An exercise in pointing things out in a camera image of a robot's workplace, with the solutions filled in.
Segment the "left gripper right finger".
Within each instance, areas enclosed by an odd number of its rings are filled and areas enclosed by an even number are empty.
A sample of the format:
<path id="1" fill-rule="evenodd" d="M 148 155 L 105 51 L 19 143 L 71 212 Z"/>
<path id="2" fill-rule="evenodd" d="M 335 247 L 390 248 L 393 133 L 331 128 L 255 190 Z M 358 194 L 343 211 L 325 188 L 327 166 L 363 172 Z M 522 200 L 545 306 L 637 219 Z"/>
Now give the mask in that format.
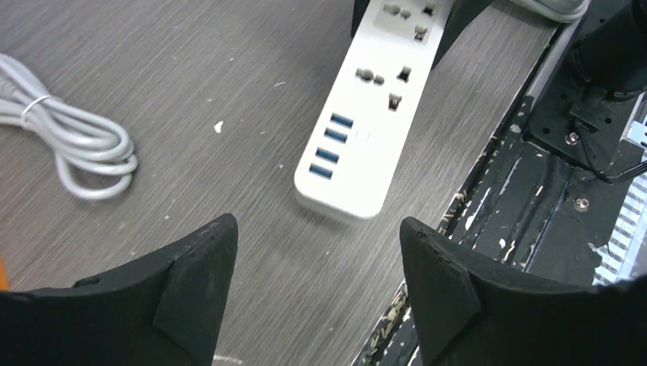
<path id="1" fill-rule="evenodd" d="M 577 286 L 452 242 L 413 217 L 400 226 L 425 365 L 644 365 L 646 279 Z"/>

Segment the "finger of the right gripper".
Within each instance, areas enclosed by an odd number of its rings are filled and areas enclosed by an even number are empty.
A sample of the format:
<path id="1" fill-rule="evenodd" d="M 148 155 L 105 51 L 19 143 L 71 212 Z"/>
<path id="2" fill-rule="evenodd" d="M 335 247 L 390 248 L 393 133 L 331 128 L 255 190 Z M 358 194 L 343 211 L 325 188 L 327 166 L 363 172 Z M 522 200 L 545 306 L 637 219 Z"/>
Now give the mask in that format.
<path id="1" fill-rule="evenodd" d="M 493 0 L 455 0 L 447 18 L 436 56 L 431 66 L 435 69 L 460 34 Z"/>
<path id="2" fill-rule="evenodd" d="M 362 18 L 369 5 L 370 0 L 354 0 L 352 9 L 351 37 L 356 35 L 356 31 L 361 24 Z"/>

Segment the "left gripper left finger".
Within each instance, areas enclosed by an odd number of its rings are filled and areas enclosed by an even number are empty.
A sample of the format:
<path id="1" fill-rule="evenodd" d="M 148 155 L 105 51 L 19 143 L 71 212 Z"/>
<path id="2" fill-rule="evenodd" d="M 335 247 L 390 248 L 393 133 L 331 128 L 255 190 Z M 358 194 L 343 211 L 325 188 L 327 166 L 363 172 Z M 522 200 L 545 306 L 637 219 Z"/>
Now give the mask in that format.
<path id="1" fill-rule="evenodd" d="M 223 214 L 68 288 L 1 294 L 3 365 L 210 365 L 238 249 Z"/>

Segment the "short white power strip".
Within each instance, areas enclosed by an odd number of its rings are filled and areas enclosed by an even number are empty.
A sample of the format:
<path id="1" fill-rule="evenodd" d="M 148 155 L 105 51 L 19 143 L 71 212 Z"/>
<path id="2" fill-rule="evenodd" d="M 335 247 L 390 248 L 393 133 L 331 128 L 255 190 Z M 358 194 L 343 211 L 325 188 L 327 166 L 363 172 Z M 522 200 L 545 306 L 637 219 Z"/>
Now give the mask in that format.
<path id="1" fill-rule="evenodd" d="M 504 94 L 558 24 L 495 1 L 428 72 L 448 1 L 373 1 L 356 37 L 351 1 L 3 1 L 1 51 L 64 101 L 132 136 L 140 166 L 125 194 L 84 202 L 47 149 L 1 131 L 1 216 L 20 223 L 204 219 L 250 202 L 245 186 L 334 215 L 385 212 L 388 175 L 412 121 Z"/>

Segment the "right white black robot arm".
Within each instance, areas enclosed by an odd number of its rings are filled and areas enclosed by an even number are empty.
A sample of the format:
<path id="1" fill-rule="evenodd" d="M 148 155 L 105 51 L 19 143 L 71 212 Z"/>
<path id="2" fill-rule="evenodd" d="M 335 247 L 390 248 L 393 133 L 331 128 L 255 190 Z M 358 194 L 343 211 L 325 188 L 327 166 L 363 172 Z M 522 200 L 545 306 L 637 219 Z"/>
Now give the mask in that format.
<path id="1" fill-rule="evenodd" d="M 454 1 L 432 68 L 445 56 L 464 29 L 490 1 Z M 609 100 L 624 99 L 646 90 L 646 2 L 631 1 L 579 40 L 573 67 L 581 82 L 607 93 Z"/>

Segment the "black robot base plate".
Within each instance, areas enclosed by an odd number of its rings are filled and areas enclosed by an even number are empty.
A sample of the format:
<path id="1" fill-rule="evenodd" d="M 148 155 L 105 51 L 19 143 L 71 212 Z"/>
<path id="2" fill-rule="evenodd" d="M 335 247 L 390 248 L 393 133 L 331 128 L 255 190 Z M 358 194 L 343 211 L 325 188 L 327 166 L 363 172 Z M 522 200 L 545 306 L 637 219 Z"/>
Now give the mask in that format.
<path id="1" fill-rule="evenodd" d="M 645 106 L 557 77 L 521 101 L 431 229 L 564 284 L 646 279 Z M 425 365 L 405 280 L 354 362 Z"/>

